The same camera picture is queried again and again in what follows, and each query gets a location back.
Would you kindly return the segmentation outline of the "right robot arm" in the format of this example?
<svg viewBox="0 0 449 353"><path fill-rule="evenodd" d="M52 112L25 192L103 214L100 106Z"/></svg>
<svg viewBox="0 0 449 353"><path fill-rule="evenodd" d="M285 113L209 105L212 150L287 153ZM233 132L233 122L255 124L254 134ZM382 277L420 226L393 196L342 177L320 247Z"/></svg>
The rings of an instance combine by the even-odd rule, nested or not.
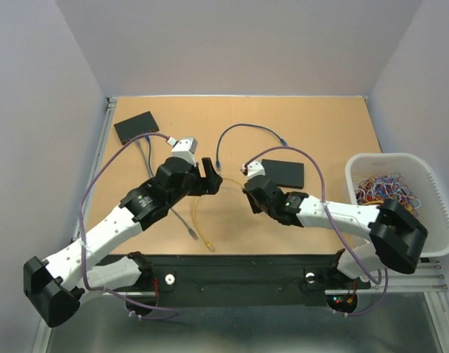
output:
<svg viewBox="0 0 449 353"><path fill-rule="evenodd" d="M263 175L248 180L243 193L253 213L265 213L282 225L333 229L365 240L355 248L345 244L335 255L327 278L336 287L382 268L413 274L428 236L421 222L392 199L380 205L325 202L307 193L285 193Z"/></svg>

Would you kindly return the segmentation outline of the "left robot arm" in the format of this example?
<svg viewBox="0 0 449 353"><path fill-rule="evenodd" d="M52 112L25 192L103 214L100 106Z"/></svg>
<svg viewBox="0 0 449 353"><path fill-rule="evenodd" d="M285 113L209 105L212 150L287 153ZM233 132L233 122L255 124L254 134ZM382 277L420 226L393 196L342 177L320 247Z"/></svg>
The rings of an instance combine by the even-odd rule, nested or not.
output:
<svg viewBox="0 0 449 353"><path fill-rule="evenodd" d="M185 196L215 195L223 181L210 158L202 167L169 157L154 177L130 190L89 232L41 260L23 266L23 292L45 323L53 328L69 320L82 304L116 289L146 289L154 283L151 264L139 252L99 265L114 249L164 218Z"/></svg>

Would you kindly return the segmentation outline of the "black network switch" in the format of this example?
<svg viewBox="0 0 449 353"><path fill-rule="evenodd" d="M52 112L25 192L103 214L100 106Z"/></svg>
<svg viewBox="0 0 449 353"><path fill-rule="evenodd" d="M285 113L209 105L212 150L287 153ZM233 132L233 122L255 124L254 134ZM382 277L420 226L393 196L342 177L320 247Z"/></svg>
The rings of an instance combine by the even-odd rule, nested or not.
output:
<svg viewBox="0 0 449 353"><path fill-rule="evenodd" d="M114 124L114 128L123 146L138 135L159 131L159 127L150 111L118 122Z"/></svg>
<svg viewBox="0 0 449 353"><path fill-rule="evenodd" d="M266 176L279 187L299 190L304 188L303 163L263 159L262 165Z"/></svg>

